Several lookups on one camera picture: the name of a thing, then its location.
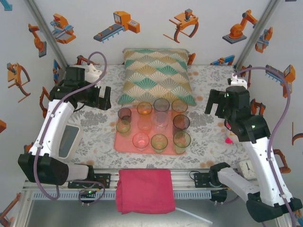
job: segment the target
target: clock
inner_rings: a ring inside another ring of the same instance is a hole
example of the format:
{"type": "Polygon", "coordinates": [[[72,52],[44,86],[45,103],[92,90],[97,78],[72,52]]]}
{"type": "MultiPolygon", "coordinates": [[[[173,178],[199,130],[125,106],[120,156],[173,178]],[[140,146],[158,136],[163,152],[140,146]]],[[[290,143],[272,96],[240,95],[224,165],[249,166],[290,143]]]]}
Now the clock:
{"type": "Polygon", "coordinates": [[[238,170],[243,174],[243,177],[247,180],[256,179],[256,173],[252,167],[251,161],[241,161],[237,164],[238,170]]]}

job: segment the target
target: clear glass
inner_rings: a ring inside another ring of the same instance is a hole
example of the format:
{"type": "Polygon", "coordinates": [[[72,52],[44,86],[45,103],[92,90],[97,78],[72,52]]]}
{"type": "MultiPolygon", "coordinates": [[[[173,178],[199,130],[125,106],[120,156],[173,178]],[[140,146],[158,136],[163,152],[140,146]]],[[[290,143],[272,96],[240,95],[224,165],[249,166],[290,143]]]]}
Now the clear glass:
{"type": "Polygon", "coordinates": [[[137,126],[140,131],[146,134],[150,134],[152,130],[152,121],[150,119],[142,117],[138,120],[137,126]]]}
{"type": "Polygon", "coordinates": [[[168,124],[169,124],[169,116],[165,112],[157,112],[153,118],[152,122],[154,125],[154,130],[156,133],[163,133],[168,124]]]}

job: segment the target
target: pink cloth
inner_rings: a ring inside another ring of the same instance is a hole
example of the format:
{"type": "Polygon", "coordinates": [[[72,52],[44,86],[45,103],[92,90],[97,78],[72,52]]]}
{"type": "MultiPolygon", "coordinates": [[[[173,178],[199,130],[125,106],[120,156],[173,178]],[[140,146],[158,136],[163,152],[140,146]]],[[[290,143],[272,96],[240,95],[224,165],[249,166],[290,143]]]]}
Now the pink cloth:
{"type": "Polygon", "coordinates": [[[122,214],[167,214],[176,209],[170,170],[123,169],[116,190],[122,214]]]}

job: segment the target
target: patterned pillow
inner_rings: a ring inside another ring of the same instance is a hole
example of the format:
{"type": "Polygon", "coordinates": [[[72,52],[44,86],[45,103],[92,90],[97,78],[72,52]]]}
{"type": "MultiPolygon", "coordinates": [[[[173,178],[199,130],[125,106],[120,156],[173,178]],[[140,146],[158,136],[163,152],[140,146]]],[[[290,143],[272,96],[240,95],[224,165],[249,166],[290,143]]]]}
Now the patterned pillow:
{"type": "Polygon", "coordinates": [[[188,53],[183,49],[126,49],[125,84],[119,104],[153,103],[180,98],[196,105],[187,76],[188,53]]]}

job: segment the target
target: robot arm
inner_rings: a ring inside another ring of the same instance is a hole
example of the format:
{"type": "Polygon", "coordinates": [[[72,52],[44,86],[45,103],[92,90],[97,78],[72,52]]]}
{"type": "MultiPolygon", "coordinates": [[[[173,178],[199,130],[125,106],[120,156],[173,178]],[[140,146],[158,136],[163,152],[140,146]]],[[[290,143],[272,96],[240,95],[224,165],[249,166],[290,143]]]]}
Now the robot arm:
{"type": "Polygon", "coordinates": [[[87,68],[89,71],[85,73],[85,68],[67,67],[65,80],[60,83],[62,86],[55,86],[50,92],[48,111],[40,133],[32,148],[29,150],[29,153],[21,154],[18,159],[18,164],[30,182],[36,182],[33,166],[38,149],[40,149],[40,153],[37,163],[37,175],[40,183],[62,185],[66,181],[72,180],[94,180],[94,170],[92,166],[65,164],[59,161],[59,147],[67,121],[77,108],[77,102],[84,102],[88,106],[99,109],[104,109],[103,107],[105,106],[106,108],[104,110],[107,110],[108,107],[110,108],[110,93],[104,98],[100,98],[100,87],[90,87],[67,98],[59,105],[55,113],[52,114],[64,96],[90,84],[87,80],[92,80],[91,74],[95,72],[97,72],[98,75],[101,74],[101,71],[97,71],[92,64],[87,68]],[[52,118],[52,120],[49,125],[47,125],[50,118],[52,118]],[[43,133],[45,133],[45,136],[41,144],[40,140],[43,133]]]}
{"type": "Polygon", "coordinates": [[[211,167],[212,184],[225,184],[236,192],[246,202],[247,209],[256,222],[272,220],[288,213],[283,199],[286,199],[293,211],[301,209],[302,203],[289,192],[271,149],[271,161],[283,187],[283,197],[279,192],[267,159],[270,132],[263,116],[251,114],[250,96],[245,82],[237,78],[231,78],[228,82],[232,86],[225,92],[210,91],[205,114],[210,114],[213,103],[218,104],[215,115],[225,119],[225,124],[231,126],[231,131],[238,136],[247,150],[259,187],[238,175],[226,163],[211,167]]]}

